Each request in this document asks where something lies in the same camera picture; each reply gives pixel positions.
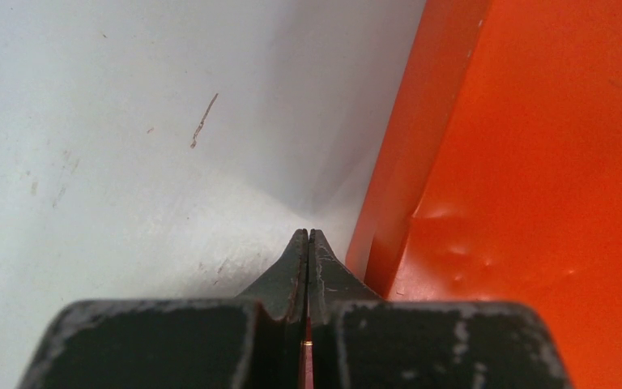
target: orange object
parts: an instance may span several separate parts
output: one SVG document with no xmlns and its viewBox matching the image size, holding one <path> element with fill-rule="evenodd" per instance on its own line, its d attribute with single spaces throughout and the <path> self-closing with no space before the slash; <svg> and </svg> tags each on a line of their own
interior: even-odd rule
<svg viewBox="0 0 622 389">
<path fill-rule="evenodd" d="M 622 0 L 429 0 L 347 265 L 524 302 L 576 387 L 621 388 Z"/>
</svg>

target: black plastic part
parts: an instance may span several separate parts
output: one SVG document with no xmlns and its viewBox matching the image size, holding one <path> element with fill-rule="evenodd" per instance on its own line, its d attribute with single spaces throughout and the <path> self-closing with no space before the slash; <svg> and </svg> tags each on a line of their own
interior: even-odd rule
<svg viewBox="0 0 622 389">
<path fill-rule="evenodd" d="M 20 387 L 300 387 L 307 319 L 316 387 L 571 387 L 526 307 L 383 301 L 302 229 L 233 299 L 69 306 Z"/>
</svg>

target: orange metal panel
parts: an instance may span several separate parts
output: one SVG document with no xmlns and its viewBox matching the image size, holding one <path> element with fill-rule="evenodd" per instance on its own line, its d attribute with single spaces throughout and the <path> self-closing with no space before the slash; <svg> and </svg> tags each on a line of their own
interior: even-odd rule
<svg viewBox="0 0 622 389">
<path fill-rule="evenodd" d="M 395 107 L 386 143 L 424 124 L 396 117 L 428 115 L 412 104 Z M 622 0 L 492 1 L 432 170 L 398 153 L 378 164 L 400 158 L 374 179 L 427 183 L 417 205 L 369 191 L 368 205 L 408 211 L 389 241 L 378 219 L 367 282 L 391 299 L 525 302 L 577 387 L 622 387 Z"/>
</svg>

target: white surface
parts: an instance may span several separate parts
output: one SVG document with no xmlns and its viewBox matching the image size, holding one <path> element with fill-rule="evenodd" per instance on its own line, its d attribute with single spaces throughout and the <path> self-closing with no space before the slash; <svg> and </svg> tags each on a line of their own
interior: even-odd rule
<svg viewBox="0 0 622 389">
<path fill-rule="evenodd" d="M 423 3 L 0 1 L 0 387 L 71 301 L 342 257 Z"/>
</svg>

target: orange surface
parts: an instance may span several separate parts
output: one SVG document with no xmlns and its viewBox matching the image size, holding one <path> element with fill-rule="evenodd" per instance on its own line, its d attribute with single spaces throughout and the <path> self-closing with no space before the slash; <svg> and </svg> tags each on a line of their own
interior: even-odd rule
<svg viewBox="0 0 622 389">
<path fill-rule="evenodd" d="M 425 22 L 447 2 L 428 1 L 415 53 L 447 36 Z M 621 388 L 622 0 L 491 0 L 481 19 L 470 59 L 450 63 L 466 71 L 444 130 L 410 98 L 442 56 L 412 54 L 347 265 L 368 258 L 390 299 L 525 302 L 576 387 Z M 437 158 L 424 143 L 434 163 L 413 152 L 419 130 L 444 131 Z M 399 195 L 410 180 L 416 200 Z"/>
</svg>

